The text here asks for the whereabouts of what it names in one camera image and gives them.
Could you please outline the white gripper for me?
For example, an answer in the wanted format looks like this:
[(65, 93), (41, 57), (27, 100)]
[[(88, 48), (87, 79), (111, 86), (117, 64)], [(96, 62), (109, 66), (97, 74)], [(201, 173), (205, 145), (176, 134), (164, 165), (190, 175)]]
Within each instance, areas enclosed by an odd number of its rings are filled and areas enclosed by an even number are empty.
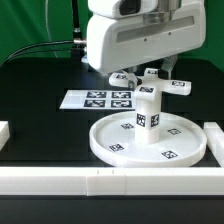
[[(202, 46), (206, 35), (204, 0), (158, 0), (141, 15), (107, 18), (93, 13), (87, 26), (87, 59), (101, 73), (111, 73), (165, 58), (161, 69), (171, 74), (177, 54)], [(138, 79), (124, 71), (128, 88)]]

